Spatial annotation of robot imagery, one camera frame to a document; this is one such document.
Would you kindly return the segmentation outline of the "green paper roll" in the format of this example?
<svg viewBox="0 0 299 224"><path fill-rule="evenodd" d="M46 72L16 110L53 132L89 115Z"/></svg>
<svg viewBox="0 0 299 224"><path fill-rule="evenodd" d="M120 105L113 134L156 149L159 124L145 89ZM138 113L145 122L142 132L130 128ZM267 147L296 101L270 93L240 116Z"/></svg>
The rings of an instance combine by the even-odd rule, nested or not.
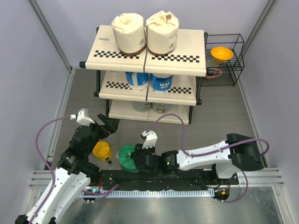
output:
<svg viewBox="0 0 299 224"><path fill-rule="evenodd" d="M131 159L131 155L134 151L135 151L134 145L122 146L118 151L117 159L119 161L122 170L131 173L136 173L140 171L139 169L137 169L134 160Z"/></svg>

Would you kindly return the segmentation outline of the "grey paper roll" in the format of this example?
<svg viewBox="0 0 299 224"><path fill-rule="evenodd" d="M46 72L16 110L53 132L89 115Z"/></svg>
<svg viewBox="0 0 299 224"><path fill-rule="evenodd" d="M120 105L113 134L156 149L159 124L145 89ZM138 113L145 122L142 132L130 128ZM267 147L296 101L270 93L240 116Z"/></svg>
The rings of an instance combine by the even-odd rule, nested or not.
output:
<svg viewBox="0 0 299 224"><path fill-rule="evenodd" d="M133 108L138 112L147 112L151 109L151 103L149 102L137 102L133 101Z"/></svg>
<svg viewBox="0 0 299 224"><path fill-rule="evenodd" d="M171 108L170 104L165 103L152 103L152 110L157 113L165 114Z"/></svg>

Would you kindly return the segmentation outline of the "blue roll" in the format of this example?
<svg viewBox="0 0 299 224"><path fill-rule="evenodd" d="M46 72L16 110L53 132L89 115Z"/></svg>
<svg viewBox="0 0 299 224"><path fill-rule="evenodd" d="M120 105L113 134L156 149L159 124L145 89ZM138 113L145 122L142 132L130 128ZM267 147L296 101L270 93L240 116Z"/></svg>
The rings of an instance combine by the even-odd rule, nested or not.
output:
<svg viewBox="0 0 299 224"><path fill-rule="evenodd" d="M155 91L167 91L171 88L173 75L150 73L150 86Z"/></svg>
<svg viewBox="0 0 299 224"><path fill-rule="evenodd" d="M132 90L141 91L149 85L148 73L125 72L127 83Z"/></svg>

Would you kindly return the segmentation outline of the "blue roll front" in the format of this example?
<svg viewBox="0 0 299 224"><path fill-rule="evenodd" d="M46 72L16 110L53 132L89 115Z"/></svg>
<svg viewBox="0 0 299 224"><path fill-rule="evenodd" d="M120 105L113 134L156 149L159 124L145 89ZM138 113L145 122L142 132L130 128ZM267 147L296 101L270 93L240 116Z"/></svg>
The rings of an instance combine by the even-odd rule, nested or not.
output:
<svg viewBox="0 0 299 224"><path fill-rule="evenodd" d="M173 75L150 73L150 86L155 91L167 91L171 88Z"/></svg>

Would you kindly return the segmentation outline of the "cream roll with brown band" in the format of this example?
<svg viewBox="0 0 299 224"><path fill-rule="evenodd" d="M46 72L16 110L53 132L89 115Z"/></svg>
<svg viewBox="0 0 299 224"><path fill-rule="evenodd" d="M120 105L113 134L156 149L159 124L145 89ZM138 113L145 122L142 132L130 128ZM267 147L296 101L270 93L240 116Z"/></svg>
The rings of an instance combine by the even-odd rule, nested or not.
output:
<svg viewBox="0 0 299 224"><path fill-rule="evenodd" d="M127 55L140 54L146 48L143 17L136 13L123 13L111 23L119 50Z"/></svg>

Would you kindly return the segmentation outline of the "cream paper roll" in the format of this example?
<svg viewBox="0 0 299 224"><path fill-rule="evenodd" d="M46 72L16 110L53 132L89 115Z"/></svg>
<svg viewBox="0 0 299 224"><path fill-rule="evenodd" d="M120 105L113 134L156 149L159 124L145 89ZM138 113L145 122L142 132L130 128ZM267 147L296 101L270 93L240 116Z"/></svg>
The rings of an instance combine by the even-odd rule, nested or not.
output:
<svg viewBox="0 0 299 224"><path fill-rule="evenodd" d="M147 47L153 55L171 53L177 42L179 20L172 12L160 11L146 20Z"/></svg>

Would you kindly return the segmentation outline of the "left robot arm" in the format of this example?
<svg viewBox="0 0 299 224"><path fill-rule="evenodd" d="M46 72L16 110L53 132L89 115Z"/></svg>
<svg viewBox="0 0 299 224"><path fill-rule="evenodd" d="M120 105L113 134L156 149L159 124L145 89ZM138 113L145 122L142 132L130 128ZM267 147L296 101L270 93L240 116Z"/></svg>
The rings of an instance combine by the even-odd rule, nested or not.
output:
<svg viewBox="0 0 299 224"><path fill-rule="evenodd" d="M86 109L66 117L75 120L79 127L69 147L61 155L56 169L42 158L51 174L51 181L33 208L25 215L19 215L17 224L58 224L68 208L87 186L95 186L100 179L100 169L89 162L89 155L96 144L118 129L119 119L98 114L103 122L92 120Z"/></svg>

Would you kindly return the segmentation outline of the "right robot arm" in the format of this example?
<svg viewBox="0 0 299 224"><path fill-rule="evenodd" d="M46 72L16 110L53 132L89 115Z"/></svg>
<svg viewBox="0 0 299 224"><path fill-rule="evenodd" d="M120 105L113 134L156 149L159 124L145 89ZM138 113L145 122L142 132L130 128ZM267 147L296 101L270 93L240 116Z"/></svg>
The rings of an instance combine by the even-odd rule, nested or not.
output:
<svg viewBox="0 0 299 224"><path fill-rule="evenodd" d="M230 133L219 143L192 150L173 150L155 154L155 148L145 148L137 144L131 154L136 168L140 171L170 176L179 171L210 165L211 179L222 184L238 171L258 171L264 168L262 153L257 142L245 135Z"/></svg>

